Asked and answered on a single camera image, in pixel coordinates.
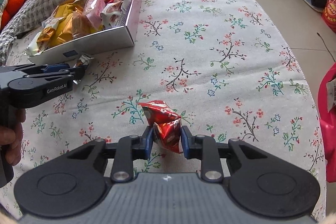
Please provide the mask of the person's left hand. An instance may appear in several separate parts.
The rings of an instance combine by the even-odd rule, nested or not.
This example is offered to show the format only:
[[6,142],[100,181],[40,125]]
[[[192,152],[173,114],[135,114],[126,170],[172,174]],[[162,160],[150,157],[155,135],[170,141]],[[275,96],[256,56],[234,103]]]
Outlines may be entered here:
[[26,120],[25,109],[18,109],[15,113],[16,124],[13,129],[1,126],[1,145],[9,145],[6,151],[6,161],[15,166],[21,160],[21,145],[23,139],[22,123]]

